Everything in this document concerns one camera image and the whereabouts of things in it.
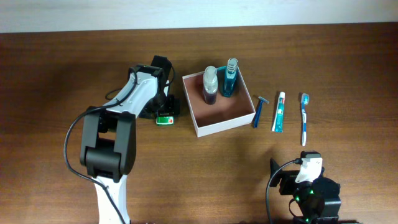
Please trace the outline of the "green Dettol soap box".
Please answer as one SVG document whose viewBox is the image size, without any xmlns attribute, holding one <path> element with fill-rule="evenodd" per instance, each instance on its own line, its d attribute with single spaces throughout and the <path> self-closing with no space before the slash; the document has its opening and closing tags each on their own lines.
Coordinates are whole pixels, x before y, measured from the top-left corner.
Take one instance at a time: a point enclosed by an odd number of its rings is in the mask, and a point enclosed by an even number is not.
<svg viewBox="0 0 398 224">
<path fill-rule="evenodd" d="M 174 117 L 173 116 L 158 116 L 156 118 L 156 125 L 158 125 L 158 126 L 174 125 Z"/>
</svg>

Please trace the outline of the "clear dark liquid bottle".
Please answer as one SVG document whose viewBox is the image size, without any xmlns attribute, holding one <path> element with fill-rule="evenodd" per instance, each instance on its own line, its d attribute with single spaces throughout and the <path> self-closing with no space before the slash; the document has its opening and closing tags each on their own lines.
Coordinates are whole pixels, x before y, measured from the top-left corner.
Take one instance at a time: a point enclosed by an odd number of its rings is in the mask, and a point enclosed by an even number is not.
<svg viewBox="0 0 398 224">
<path fill-rule="evenodd" d="M 203 74 L 203 96 L 205 102 L 213 105 L 216 102 L 218 92 L 217 69 L 214 66 L 208 66 Z"/>
</svg>

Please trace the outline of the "teal mouthwash bottle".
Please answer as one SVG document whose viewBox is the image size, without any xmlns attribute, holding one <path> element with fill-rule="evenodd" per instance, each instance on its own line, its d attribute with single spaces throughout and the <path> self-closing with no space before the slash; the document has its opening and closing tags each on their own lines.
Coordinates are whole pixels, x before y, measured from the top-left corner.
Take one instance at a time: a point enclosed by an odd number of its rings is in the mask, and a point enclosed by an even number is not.
<svg viewBox="0 0 398 224">
<path fill-rule="evenodd" d="M 234 91 L 234 84 L 236 82 L 238 70 L 238 60 L 236 58 L 230 58 L 227 62 L 224 72 L 224 83 L 222 88 L 222 95 L 224 97 L 231 97 Z"/>
</svg>

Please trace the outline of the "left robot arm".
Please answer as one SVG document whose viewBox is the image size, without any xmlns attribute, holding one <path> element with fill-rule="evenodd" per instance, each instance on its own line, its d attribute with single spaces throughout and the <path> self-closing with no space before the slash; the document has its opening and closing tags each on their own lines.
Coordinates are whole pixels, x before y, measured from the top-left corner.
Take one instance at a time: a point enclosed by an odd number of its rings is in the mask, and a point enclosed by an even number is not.
<svg viewBox="0 0 398 224">
<path fill-rule="evenodd" d="M 175 70 L 167 57 L 129 68 L 127 83 L 100 109 L 84 116 L 80 163 L 95 183 L 99 222 L 130 223 L 126 202 L 127 176 L 136 159 L 137 118 L 174 121 L 180 106 L 169 94 Z"/>
</svg>

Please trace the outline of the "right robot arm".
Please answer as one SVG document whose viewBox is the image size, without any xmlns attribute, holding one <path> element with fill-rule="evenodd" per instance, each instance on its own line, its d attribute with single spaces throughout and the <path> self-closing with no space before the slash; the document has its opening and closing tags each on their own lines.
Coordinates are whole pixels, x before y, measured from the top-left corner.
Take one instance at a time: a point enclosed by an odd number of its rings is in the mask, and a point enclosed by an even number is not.
<svg viewBox="0 0 398 224">
<path fill-rule="evenodd" d="M 270 179 L 266 187 L 266 209 L 272 223 L 269 189 L 278 187 L 279 194 L 291 196 L 289 203 L 296 203 L 300 215 L 291 212 L 292 223 L 338 223 L 341 207 L 340 184 L 323 175 L 322 159 L 296 158 L 283 165 L 270 160 Z"/>
</svg>

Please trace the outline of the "teal white toothpaste tube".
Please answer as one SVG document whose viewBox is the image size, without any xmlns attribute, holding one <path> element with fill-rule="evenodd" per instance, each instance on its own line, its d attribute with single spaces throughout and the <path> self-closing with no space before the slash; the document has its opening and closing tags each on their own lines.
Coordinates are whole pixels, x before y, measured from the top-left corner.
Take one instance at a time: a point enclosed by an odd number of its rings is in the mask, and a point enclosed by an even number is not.
<svg viewBox="0 0 398 224">
<path fill-rule="evenodd" d="M 285 93 L 280 92 L 277 100 L 277 108 L 275 110 L 274 123 L 272 125 L 273 132 L 276 133 L 283 132 L 284 108 L 285 108 Z"/>
</svg>

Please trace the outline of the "white cardboard box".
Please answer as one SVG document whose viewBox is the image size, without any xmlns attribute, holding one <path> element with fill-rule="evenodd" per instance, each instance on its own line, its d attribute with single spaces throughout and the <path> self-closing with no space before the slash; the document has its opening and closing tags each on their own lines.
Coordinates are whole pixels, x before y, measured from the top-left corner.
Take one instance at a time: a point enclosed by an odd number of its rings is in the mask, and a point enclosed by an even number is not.
<svg viewBox="0 0 398 224">
<path fill-rule="evenodd" d="M 204 101 L 203 72 L 185 75 L 182 83 L 197 137 L 251 124 L 254 119 L 255 107 L 240 70 L 233 95 L 217 93 L 213 105 Z"/>
</svg>

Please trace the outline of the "blue disposable razor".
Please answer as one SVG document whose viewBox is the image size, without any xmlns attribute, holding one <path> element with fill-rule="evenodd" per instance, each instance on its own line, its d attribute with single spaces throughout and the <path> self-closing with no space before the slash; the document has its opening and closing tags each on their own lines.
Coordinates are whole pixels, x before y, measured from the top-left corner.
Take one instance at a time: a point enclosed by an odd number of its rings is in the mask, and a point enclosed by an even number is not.
<svg viewBox="0 0 398 224">
<path fill-rule="evenodd" d="M 261 113 L 262 113 L 263 104 L 269 104 L 269 100 L 267 100 L 261 96 L 257 96 L 257 98 L 258 98 L 259 102 L 257 105 L 256 114 L 255 114 L 254 121 L 253 121 L 253 128 L 258 127 L 259 120 L 260 120 Z"/>
</svg>

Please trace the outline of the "blue white toothbrush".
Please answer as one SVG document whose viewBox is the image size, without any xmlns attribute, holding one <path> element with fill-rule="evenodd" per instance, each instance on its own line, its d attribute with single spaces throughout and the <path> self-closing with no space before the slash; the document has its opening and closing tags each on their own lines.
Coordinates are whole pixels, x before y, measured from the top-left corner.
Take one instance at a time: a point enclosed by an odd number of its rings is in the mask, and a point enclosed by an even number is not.
<svg viewBox="0 0 398 224">
<path fill-rule="evenodd" d="M 302 94 L 301 98 L 301 110 L 302 110 L 302 146 L 306 145 L 307 142 L 307 113 L 305 106 L 309 103 L 309 95 L 306 93 Z"/>
</svg>

